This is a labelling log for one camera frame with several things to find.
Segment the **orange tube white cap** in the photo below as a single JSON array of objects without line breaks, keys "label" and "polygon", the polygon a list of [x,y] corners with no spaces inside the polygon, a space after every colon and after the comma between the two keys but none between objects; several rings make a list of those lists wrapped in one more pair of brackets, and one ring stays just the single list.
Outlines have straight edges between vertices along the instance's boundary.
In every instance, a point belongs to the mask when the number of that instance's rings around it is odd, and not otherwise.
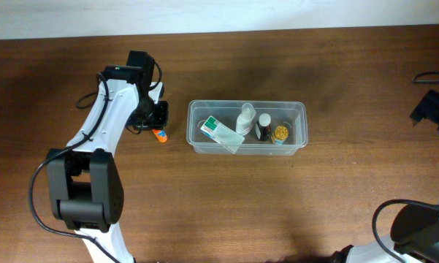
[{"label": "orange tube white cap", "polygon": [[163,129],[153,129],[152,132],[159,142],[161,142],[161,143],[167,142],[168,136],[167,136],[167,133]]}]

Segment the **white green medicine box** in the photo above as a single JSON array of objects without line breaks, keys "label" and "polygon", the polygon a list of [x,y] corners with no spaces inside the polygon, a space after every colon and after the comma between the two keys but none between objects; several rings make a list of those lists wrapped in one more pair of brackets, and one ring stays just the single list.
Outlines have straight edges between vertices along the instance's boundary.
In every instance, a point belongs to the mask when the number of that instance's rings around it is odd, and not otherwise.
[{"label": "white green medicine box", "polygon": [[232,154],[236,154],[245,140],[244,136],[223,125],[222,122],[211,115],[202,124],[200,131],[218,144],[221,144]]}]

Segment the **white spray bottle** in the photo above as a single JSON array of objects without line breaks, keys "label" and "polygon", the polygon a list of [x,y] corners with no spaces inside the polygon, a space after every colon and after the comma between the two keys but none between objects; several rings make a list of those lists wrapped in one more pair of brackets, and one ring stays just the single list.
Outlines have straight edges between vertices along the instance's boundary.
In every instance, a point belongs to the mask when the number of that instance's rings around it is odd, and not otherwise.
[{"label": "white spray bottle", "polygon": [[242,105],[241,113],[236,120],[235,131],[241,135],[247,135],[253,128],[253,120],[256,117],[256,110],[251,103]]}]

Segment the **dark bottle white cap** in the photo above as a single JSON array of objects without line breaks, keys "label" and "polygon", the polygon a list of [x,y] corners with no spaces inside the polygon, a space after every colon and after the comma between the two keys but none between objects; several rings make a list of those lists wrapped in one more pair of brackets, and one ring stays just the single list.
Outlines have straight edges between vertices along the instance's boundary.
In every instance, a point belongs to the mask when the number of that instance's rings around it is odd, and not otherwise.
[{"label": "dark bottle white cap", "polygon": [[259,141],[267,141],[271,135],[271,117],[267,113],[262,113],[256,122],[256,136]]}]

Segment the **small jar gold lid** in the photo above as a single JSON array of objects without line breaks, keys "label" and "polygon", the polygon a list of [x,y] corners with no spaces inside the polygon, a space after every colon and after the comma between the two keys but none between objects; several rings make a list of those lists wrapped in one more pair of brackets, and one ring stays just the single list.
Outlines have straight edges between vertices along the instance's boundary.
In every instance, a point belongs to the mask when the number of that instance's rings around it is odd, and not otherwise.
[{"label": "small jar gold lid", "polygon": [[282,145],[289,136],[289,130],[285,126],[277,126],[271,135],[272,143]]}]

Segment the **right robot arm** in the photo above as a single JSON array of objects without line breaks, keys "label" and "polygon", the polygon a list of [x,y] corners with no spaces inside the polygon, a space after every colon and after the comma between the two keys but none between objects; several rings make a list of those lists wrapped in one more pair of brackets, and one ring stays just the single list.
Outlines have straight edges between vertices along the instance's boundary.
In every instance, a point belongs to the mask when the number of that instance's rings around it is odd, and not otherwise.
[{"label": "right robot arm", "polygon": [[[402,205],[390,234],[380,237],[377,220],[390,205]],[[375,210],[371,223],[375,241],[349,245],[334,252],[329,262],[439,262],[439,202],[428,204],[410,199],[391,199]]]}]

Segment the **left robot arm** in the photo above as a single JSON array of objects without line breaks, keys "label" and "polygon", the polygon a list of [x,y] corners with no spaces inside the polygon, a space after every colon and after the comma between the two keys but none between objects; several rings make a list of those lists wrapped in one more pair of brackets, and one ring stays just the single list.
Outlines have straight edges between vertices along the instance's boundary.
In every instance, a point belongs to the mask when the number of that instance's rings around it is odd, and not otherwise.
[{"label": "left robot arm", "polygon": [[153,79],[160,69],[151,55],[132,50],[126,65],[97,73],[96,98],[83,126],[40,164],[47,170],[53,216],[66,225],[62,235],[81,239],[94,262],[135,260],[119,224],[124,191],[114,157],[124,130],[139,134],[167,125],[164,86]]}]

